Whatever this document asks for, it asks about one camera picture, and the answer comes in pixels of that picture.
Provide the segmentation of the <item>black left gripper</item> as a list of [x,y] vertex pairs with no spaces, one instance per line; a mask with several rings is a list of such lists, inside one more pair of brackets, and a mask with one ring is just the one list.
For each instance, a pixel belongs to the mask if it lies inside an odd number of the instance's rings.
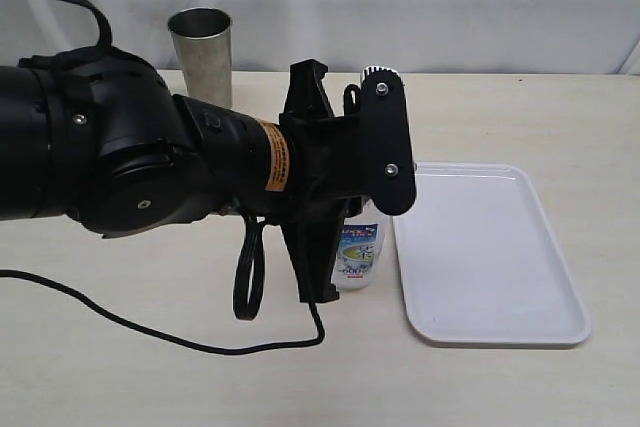
[[344,113],[336,115],[323,79],[328,67],[315,59],[289,68],[289,87],[279,126],[292,152],[291,204],[278,216],[292,262],[299,300],[328,303],[339,298],[331,281],[344,222],[363,206],[359,153],[361,89],[343,91]]

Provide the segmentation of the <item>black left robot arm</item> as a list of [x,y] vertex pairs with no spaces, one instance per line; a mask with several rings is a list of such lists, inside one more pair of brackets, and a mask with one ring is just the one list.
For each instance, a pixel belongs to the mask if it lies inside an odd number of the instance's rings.
[[1,217],[66,216],[106,238],[209,215],[242,216],[235,311],[261,299],[258,224],[278,226],[299,297],[339,297],[331,272],[349,208],[364,189],[344,171],[355,118],[326,97],[324,64],[294,64],[277,122],[172,93],[144,60],[115,49],[33,56],[1,70]]

